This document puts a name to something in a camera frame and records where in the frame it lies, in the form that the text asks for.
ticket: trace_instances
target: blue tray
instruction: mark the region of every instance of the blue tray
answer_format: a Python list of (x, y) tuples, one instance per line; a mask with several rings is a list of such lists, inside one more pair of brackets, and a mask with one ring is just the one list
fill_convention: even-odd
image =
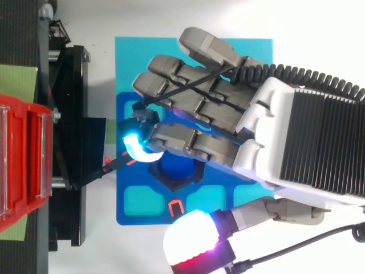
[[(271, 39), (226, 39), (235, 50), (258, 60), (272, 63), (273, 41)], [(116, 106), (117, 123), (132, 114), (132, 105), (141, 99), (132, 88), (136, 77), (147, 70), (148, 63), (157, 54), (168, 54), (182, 59), (185, 63), (198, 66), (197, 62), (181, 52), (176, 38), (117, 37), (116, 55)], [(210, 132), (192, 122), (180, 119), (158, 106), (163, 123), (181, 123), (189, 127)], [(117, 155), (125, 147), (117, 132)], [(148, 173), (147, 163), (135, 163), (117, 171), (117, 221), (122, 225), (169, 224), (174, 221), (168, 203), (180, 199), (186, 212), (194, 209), (212, 212), (232, 208), (262, 196), (270, 195), (260, 184), (246, 182), (234, 176), (205, 167), (202, 182), (172, 192)]]

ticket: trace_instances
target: screw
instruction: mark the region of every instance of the screw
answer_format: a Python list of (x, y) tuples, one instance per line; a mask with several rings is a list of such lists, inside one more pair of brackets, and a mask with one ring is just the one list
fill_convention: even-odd
[(55, 124), (58, 123), (58, 120), (61, 119), (61, 113), (58, 112), (58, 109), (55, 108), (53, 111), (52, 111), (52, 120)]
[(91, 62), (91, 55), (90, 53), (84, 53), (84, 62), (90, 63)]

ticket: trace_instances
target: coiled black cable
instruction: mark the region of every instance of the coiled black cable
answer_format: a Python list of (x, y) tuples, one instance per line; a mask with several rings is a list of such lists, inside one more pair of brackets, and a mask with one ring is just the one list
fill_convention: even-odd
[(291, 66), (265, 64), (255, 67), (242, 65), (232, 71), (230, 82), (232, 85), (237, 85), (238, 83), (262, 84), (269, 77), (276, 77), (287, 84), (305, 86), (331, 95), (365, 103), (365, 88), (360, 89), (357, 85), (353, 86), (352, 83), (331, 75)]

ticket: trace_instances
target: green paper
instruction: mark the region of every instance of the green paper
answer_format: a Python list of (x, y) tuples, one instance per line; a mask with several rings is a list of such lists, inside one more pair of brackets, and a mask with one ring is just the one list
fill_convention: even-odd
[(26, 227), (27, 215), (21, 217), (17, 223), (1, 232), (0, 240), (24, 241)]
[[(11, 95), (22, 101), (33, 102), (37, 79), (36, 67), (0, 65), (0, 94)], [(0, 240), (24, 241), (27, 215), (0, 233)]]
[(0, 93), (33, 102), (36, 67), (0, 65)]
[(107, 119), (107, 130), (106, 130), (106, 144), (116, 143), (116, 120)]

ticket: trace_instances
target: orange clip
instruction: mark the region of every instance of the orange clip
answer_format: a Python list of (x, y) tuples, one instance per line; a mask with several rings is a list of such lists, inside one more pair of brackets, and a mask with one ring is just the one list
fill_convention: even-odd
[(181, 210), (181, 214), (184, 214), (184, 207), (183, 207), (183, 203), (181, 202), (180, 199), (173, 199), (171, 201), (169, 201), (169, 210), (170, 210), (170, 214), (171, 214), (171, 217), (174, 217), (174, 213), (173, 213), (173, 210), (172, 210), (172, 205), (173, 204), (179, 204), (180, 206), (180, 210)]

